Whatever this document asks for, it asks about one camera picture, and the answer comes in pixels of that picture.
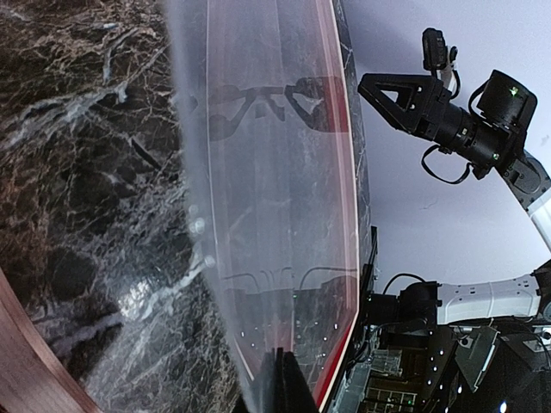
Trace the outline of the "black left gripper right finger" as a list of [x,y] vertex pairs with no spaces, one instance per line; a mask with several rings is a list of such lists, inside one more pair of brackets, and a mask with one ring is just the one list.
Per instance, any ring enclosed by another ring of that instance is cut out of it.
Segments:
[[319,412],[294,353],[282,349],[279,350],[279,411]]

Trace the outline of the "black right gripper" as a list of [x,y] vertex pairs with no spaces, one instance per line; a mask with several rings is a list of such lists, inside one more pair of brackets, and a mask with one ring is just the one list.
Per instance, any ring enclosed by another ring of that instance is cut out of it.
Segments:
[[443,82],[429,75],[366,73],[358,93],[394,129],[431,141],[473,165],[480,179],[525,159],[536,95],[502,71],[456,106]]

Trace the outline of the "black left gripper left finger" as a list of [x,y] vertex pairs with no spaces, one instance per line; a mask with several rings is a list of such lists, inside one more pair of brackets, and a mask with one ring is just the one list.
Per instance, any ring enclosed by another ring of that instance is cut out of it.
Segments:
[[258,373],[251,382],[250,395],[245,400],[248,412],[277,412],[277,392],[280,380],[280,349],[265,353]]

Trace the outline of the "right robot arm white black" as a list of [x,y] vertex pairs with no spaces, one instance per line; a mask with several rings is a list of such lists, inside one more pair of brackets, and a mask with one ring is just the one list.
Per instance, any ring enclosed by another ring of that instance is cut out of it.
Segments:
[[526,151],[537,97],[501,71],[457,106],[435,75],[364,74],[371,213],[386,274],[402,307],[459,326],[545,312],[550,175]]

